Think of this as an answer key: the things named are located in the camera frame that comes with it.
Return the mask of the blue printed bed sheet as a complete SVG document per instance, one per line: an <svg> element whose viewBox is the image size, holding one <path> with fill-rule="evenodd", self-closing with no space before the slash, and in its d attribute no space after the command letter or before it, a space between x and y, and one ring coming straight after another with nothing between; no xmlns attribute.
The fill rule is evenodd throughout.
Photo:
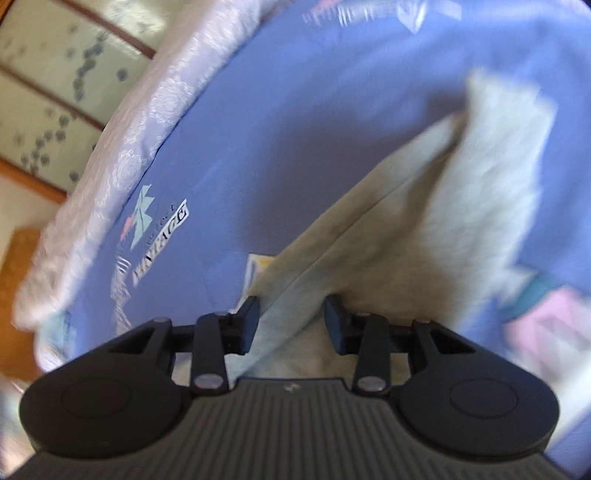
<svg viewBox="0 0 591 480"><path fill-rule="evenodd" d="M541 377L557 436L590 435L590 11L465 1L417 33L384 18L311 26L298 2L199 95L127 198L71 305L48 323L46 370L158 316L231 310L273 259L385 158L466 105L483 70L557 107L535 221L504 279L457 330Z"/></svg>

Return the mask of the wooden frosted glass wardrobe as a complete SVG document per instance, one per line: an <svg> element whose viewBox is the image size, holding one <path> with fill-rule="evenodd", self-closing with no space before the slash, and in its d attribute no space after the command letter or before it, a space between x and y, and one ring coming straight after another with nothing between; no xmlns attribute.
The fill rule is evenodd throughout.
<svg viewBox="0 0 591 480"><path fill-rule="evenodd" d="M62 202L181 1L4 1L1 169Z"/></svg>

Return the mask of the grey sweat pants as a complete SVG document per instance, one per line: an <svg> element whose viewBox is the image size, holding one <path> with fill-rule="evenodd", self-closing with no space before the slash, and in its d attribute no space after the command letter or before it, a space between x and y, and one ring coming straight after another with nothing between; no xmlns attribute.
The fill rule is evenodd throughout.
<svg viewBox="0 0 591 480"><path fill-rule="evenodd" d="M228 377L353 376L322 302L458 329L518 256L541 200L557 107L531 82L472 72L466 105L385 158L257 277L259 327Z"/></svg>

